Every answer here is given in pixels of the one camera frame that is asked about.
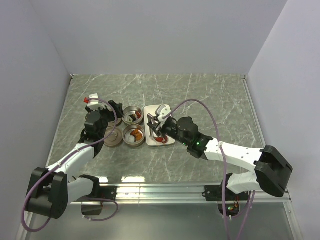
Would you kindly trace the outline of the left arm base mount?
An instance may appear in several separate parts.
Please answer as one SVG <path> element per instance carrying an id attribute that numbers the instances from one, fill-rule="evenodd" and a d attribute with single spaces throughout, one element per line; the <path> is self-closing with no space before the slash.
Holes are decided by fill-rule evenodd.
<path id="1" fill-rule="evenodd" d="M 99 213 L 92 213 L 93 210 L 90 210 L 89 212 L 87 212 L 87 214 L 84 214 L 82 211 L 82 217 L 91 222 L 103 222 L 113 218 L 118 213 L 118 210 L 119 210 L 119 204 L 116 202 L 117 187 L 113 185 L 101 186 L 100 179 L 98 177 L 94 177 L 86 174 L 80 175 L 79 179 L 81 180 L 86 179 L 93 182 L 91 193 L 89 193 L 88 195 L 82 196 L 80 198 L 81 200 L 100 202 L 99 206 L 101 210 L 103 209 L 104 203 L 115 204 L 115 211 L 109 217 L 102 218 L 102 219 L 91 218 L 90 216 L 98 216 L 102 212 L 100 211 Z"/>

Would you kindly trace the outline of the red curved sausage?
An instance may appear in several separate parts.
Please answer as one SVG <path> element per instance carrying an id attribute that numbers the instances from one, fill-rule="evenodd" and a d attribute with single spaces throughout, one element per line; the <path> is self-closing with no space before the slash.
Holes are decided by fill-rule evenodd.
<path id="1" fill-rule="evenodd" d="M 168 137 L 167 137 L 167 136 L 164 136 L 164 137 L 162 138 L 161 143 L 162 143 L 162 144 L 166 144 L 167 142 L 168 142 Z"/>

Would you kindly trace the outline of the orange fried food piece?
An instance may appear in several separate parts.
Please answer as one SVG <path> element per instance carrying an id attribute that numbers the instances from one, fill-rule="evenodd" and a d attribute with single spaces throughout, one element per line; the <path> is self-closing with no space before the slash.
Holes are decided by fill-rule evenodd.
<path id="1" fill-rule="evenodd" d="M 143 137 L 143 135 L 142 135 L 141 133 L 135 135 L 135 139 L 136 139 L 137 141 L 139 141 L 140 139 L 142 139 L 142 137 Z"/>

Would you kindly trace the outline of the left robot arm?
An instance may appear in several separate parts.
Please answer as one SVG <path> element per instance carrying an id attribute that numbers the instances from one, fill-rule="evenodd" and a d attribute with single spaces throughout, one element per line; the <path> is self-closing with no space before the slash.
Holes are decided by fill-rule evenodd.
<path id="1" fill-rule="evenodd" d="M 102 150 L 110 122 L 124 116 L 123 105 L 96 97 L 86 98 L 84 129 L 74 149 L 47 168 L 36 168 L 30 177 L 23 211 L 58 219 L 69 203 L 81 198 L 96 201 L 101 195 L 100 180 L 90 175 L 71 178 Z"/>

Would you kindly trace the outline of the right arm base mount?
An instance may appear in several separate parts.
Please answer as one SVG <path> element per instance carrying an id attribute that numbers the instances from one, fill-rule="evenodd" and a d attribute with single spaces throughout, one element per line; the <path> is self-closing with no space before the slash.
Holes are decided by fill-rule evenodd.
<path id="1" fill-rule="evenodd" d="M 220 202 L 218 210 L 223 214 L 222 204 L 222 185 L 205 185 L 204 192 L 201 194 L 207 202 Z M 251 192 L 242 192 L 235 194 L 232 191 L 225 190 L 225 211 L 226 215 L 233 219 L 242 215 L 245 209 L 249 206 Z"/>

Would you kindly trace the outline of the metal tongs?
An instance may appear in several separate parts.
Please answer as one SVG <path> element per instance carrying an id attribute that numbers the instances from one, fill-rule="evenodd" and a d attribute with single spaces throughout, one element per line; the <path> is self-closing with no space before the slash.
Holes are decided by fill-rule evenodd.
<path id="1" fill-rule="evenodd" d="M 158 122 L 156 121 L 156 117 L 151 115 L 150 113 L 147 114 L 147 126 L 149 127 L 149 132 L 150 132 L 150 137 L 153 140 L 156 140 L 156 138 L 158 137 Z"/>

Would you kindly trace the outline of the white round food piece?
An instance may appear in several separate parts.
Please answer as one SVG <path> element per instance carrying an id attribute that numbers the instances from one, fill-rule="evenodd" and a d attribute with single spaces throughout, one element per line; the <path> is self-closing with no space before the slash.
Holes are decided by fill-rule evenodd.
<path id="1" fill-rule="evenodd" d="M 136 141 L 135 137 L 133 135 L 129 135 L 127 137 L 127 141 L 130 142 L 130 143 L 134 143 Z"/>

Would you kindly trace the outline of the orange triangular food piece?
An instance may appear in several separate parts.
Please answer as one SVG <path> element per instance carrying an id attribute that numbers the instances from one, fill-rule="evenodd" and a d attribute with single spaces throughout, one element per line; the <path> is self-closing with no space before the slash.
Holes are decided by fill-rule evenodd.
<path id="1" fill-rule="evenodd" d="M 140 119 L 140 118 L 141 118 L 141 116 L 142 116 L 142 115 L 141 115 L 141 113 L 140 113 L 139 111 L 136 111 L 136 112 L 135 112 L 135 114 L 136 114 L 136 116 L 137 116 L 137 118 L 138 118 L 138 119 Z"/>

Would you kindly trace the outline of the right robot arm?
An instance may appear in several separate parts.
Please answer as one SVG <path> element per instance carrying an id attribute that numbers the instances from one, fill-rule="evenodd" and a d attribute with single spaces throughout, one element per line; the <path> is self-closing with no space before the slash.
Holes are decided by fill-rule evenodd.
<path id="1" fill-rule="evenodd" d="M 169 137 L 183 144 L 191 156 L 226 162 L 246 170 L 245 173 L 226 176 L 225 184 L 220 187 L 224 199 L 231 200 L 237 194 L 255 190 L 277 198 L 284 196 L 293 167 L 274 146 L 249 148 L 218 141 L 199 132 L 191 117 L 179 120 L 151 114 L 147 117 L 147 125 L 158 137 Z"/>

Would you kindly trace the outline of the sushi roll piece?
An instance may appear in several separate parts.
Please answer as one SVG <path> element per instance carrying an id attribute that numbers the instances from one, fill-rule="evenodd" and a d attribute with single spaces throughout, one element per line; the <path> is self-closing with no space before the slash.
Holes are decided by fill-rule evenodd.
<path id="1" fill-rule="evenodd" d="M 127 121 L 128 121 L 129 123 L 133 123 L 135 120 L 132 119 L 132 115 L 129 115 L 129 116 L 127 117 Z"/>

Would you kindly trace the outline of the red sausage piece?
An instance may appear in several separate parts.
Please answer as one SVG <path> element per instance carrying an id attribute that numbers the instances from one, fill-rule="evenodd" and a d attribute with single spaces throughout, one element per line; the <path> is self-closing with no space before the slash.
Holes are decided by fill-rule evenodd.
<path id="1" fill-rule="evenodd" d="M 161 143 L 161 142 L 163 141 L 163 138 L 162 138 L 162 137 L 155 137 L 154 140 L 155 140 L 156 142 Z"/>

